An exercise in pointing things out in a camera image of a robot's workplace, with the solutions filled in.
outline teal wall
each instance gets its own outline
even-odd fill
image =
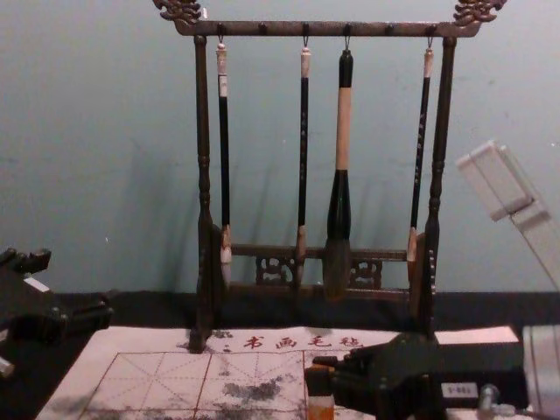
[[[453,0],[202,2],[210,18],[449,20]],[[522,237],[493,223],[454,160],[508,144],[558,219],[560,3],[511,1],[456,54],[437,282],[444,291],[551,291]],[[198,169],[194,54],[150,0],[3,2],[0,246],[53,251],[56,291],[193,291]],[[226,38],[232,230],[295,241],[301,39]],[[310,39],[308,242],[322,245],[334,167],[343,39]],[[439,75],[441,45],[435,42]],[[220,223],[214,50],[208,41],[211,176]],[[425,39],[355,38],[350,150],[356,247],[406,247]],[[432,83],[427,155],[438,84]],[[427,214],[430,168],[420,221]],[[252,264],[235,260],[237,279]],[[387,264],[384,282],[405,285]],[[307,281],[320,279],[308,264]]]

